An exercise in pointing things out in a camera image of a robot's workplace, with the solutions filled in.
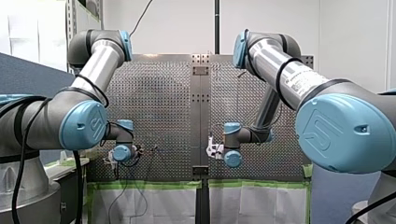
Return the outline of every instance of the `perforated metal panel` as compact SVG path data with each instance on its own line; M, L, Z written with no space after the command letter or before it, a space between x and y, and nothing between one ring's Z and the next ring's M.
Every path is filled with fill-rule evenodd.
M238 121L250 125L256 116L265 93L264 82L250 74L238 78L241 70L233 68L231 56L211 55L210 73L205 76L193 74L192 60L192 55L134 55L133 62L117 70L107 89L109 119L133 120L134 143L146 152L158 146L153 156L142 157L135 179L191 180L192 165L206 164L207 126L214 126L219 142L222 127L215 124ZM313 66L312 57L303 60ZM198 101L197 94L205 100ZM237 169L210 160L209 177L302 180L302 165L309 160L298 146L294 119L294 112L283 106L271 144L244 144L244 162ZM103 162L114 144L108 142L88 153L92 160L89 181L114 179ZM120 172L121 178L126 176L130 177Z
M304 62L313 66L313 57L302 57ZM257 113L266 83L251 74L240 78L241 70L233 68L231 56L212 56L211 58L211 121L215 140L221 141L224 122L237 121L249 126ZM275 139L269 144L257 146L242 144L243 163L239 168L230 169L223 161L209 161L211 178L249 178L271 180L302 180L302 165L309 160L301 151L294 131L294 111L282 105L282 114L274 125Z
M108 89L110 120L131 119L134 143L153 156L145 155L136 166L134 178L191 179L191 88L190 55L134 55L134 61L117 70ZM90 181L113 179L103 158L114 147L108 142L92 150Z

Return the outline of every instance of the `black cable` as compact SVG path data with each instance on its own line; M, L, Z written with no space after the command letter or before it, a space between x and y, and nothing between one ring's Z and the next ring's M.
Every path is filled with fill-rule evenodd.
M149 202L148 202L148 200L147 200L145 194L143 193L143 191L136 185L136 182L135 182L135 181L134 181L134 186L136 187L137 191L139 191L140 196L142 196L143 200L145 201L146 207L145 207L145 211L144 211L142 214L135 215L135 216L131 216L131 217L142 217L142 216L144 216L144 215L147 213L147 211L149 210Z
M108 98L107 98L107 96L105 95L105 93L98 87L98 86L96 86L92 81L90 81L90 79L89 78L87 78L87 77L84 77L84 76L82 76L82 75L80 75L80 74L75 74L75 77L80 77L80 78L82 78L82 79L84 79L86 82L88 82L91 86L92 86L92 88L94 89L94 90L97 90L97 91L99 91L99 93L103 96L103 98L105 99L105 108L107 108L108 106L109 106L109 104L110 104L110 102L108 101Z
M44 97L44 96L27 96L27 97L23 97L21 99L12 101L12 102L4 105L3 107L1 107L0 118L2 118L8 111L12 110L13 108L15 108L19 105L30 104L32 102L42 101L45 99L46 99L46 97Z
M136 166L137 163L139 162L139 160L140 160L140 156L138 156L138 157L136 158L136 160L134 160L134 162L133 162L132 164L130 164L130 165L127 165L127 164L125 164L125 163L123 163L123 162L121 162L120 164L121 164L121 166L123 166L123 167L131 168L131 167Z
M132 30L132 32L129 34L129 37L131 38L131 36L134 34L134 32L137 29L137 26L139 26L140 21L143 19L143 17L146 14L146 11L149 9L149 5L151 4L152 0L149 0L148 4L146 5L145 10L143 11L142 15L140 16L139 20L137 21L136 25L134 26L134 29Z
M128 178L128 176L127 176L127 178L126 178L126 180L125 180L125 186L124 186L124 188L122 189L121 194L119 194L119 196L117 196L117 197L113 200L113 202L110 204L110 207L108 207L108 211L107 211L108 224L111 224L111 218L110 218L111 208L113 207L114 203L119 199L119 197L122 196L122 194L123 194L123 193L125 192L125 190L127 189L127 187L128 187L128 179L129 179L129 178Z
M78 203L77 203L77 214L76 214L76 224L82 223L82 205L84 198L84 183L82 182L82 168L81 161L79 160L78 151L73 151L73 155L76 161L77 168L77 179L78 179Z
M26 154L26 148L27 148L27 139L29 136L30 128L33 125L33 122L35 121L35 118L38 116L40 111L46 106L46 104L50 101L51 99L45 99L43 103L41 103L40 107L37 109L37 111L33 114L32 117L30 117L27 126L23 132L23 140L22 140L22 149L21 149L21 161L20 161L20 169L18 171L18 176L17 180L15 181L15 187L14 187L14 192L12 194L12 203L11 203L11 212L12 212L12 220L14 221L14 224L20 224L20 219L18 217L18 211L17 211L17 201L18 201L18 194L20 192L20 187L21 187L21 181L23 177L23 169L24 169L24 162L25 162L25 154Z
M299 58L289 58L287 61L282 63L282 65L280 65L279 70L277 70L276 80L275 80L276 92L277 92L277 94L279 96L279 99L283 102L283 104L285 104L290 109L293 109L293 107L291 107L291 105L288 103L288 101L286 101L285 97L283 97L283 94L280 91L280 78L282 76L283 70L286 68L286 66L288 66L289 63L292 63L292 62L300 62L300 63L302 63L301 59L299 59Z
M396 191L393 192L393 193L391 193L390 195L386 196L385 198L382 198L382 199L376 201L375 203L372 203L372 204L368 205L367 207L363 208L363 209L360 210L357 214L355 214L355 215L353 215L352 217L350 217L350 218L347 220L346 224L352 224L352 223L354 223L354 222L357 221L358 218L361 217L362 215L364 215L364 214L370 212L371 210L377 208L379 205L384 204L384 203L387 203L387 202L389 202L389 201L391 201L391 200L393 200L393 199L395 199L395 198L396 198Z

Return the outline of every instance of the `metal bracket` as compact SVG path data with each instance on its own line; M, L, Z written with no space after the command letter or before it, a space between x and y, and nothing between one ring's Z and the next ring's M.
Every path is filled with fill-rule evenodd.
M192 54L192 75L209 76L210 57L209 54Z
M62 202L61 203L61 213L66 212L67 211L67 203Z
M193 175L209 175L209 167L206 166L192 166Z

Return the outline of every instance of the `black wire bundle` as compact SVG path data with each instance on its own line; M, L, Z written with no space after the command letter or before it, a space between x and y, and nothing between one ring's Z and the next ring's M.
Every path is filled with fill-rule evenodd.
M143 17L146 14L146 11L149 9L149 5L151 4L152 0L149 0L148 4L146 5L145 10L143 11L142 15L140 16L139 20L137 20L136 25L134 26L134 29L132 30L132 32L129 34L129 37L131 38L131 36L134 34L134 32L137 29L137 26L139 26L140 21L143 19Z
M24 169L26 148L28 148L27 139L28 139L28 136L29 136L30 128L32 127L33 122L35 121L35 118L38 116L38 114L41 112L41 110L44 108L44 106L46 106L46 104L50 100L51 100L50 98L47 98L47 99L45 99L43 101L43 103L41 103L41 105L37 109L37 111L33 114L32 117L30 117L30 119L29 119L29 121L27 123L27 126L24 129L24 131L23 131L20 168L18 170L17 180L15 182L14 192L12 194L12 202L11 202L12 220L14 221L15 224L20 224L20 219L18 217L18 211L17 211L17 201L18 201L18 195L19 195L19 192L20 192L21 181L22 181L22 177L23 177L23 169Z

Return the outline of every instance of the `gray robot arm segment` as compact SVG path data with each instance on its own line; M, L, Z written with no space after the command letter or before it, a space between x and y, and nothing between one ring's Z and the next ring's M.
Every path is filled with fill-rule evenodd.
M72 66L82 66L85 63L80 75L90 80L101 91L106 91L115 70L126 61L125 55L131 54L130 43L127 44L124 41L125 39L122 37L125 35L119 31L91 31L91 38L81 38L86 33L82 32L76 39L72 40L70 45L71 52L69 53L70 64ZM92 42L90 46L92 55L87 51L87 39ZM69 149L94 146L94 143L103 136L103 129L106 126L106 111L104 111L100 103L94 102L91 96L96 96L96 99L103 97L84 78L76 78L71 88L56 94L37 116L31 127L28 146L35 149L56 149L70 146L62 141L62 135L70 136L72 132L71 129L65 128L67 121L70 121L68 119L74 119L72 122L80 125L80 127L76 127L76 133L78 131L82 132L82 129L85 128L83 127L84 125L102 129L92 133L94 139L90 140L90 144L82 144L82 147L72 146L75 148ZM29 118L37 111L40 104L40 102L32 103L22 111L22 130L24 130ZM2 157L20 154L21 143L17 140L15 133L12 132L18 110L19 108L17 107L0 119L0 124L3 127L0 130L0 135L2 139L7 139L7 141L1 142L0 156ZM88 111L91 111L91 114L88 113L85 121L92 119L96 120L96 123L84 124L83 120L73 118L74 114L87 114Z
M281 41L274 35L241 34L235 41L233 64L266 81L270 92L275 91L298 112L296 132L308 158L334 172L394 169L394 96L374 94L346 79L321 76L293 58L300 57L299 50L288 52L288 46L298 49L292 38L277 36L283 36ZM271 99L262 103L254 125L271 118L264 108L276 104Z

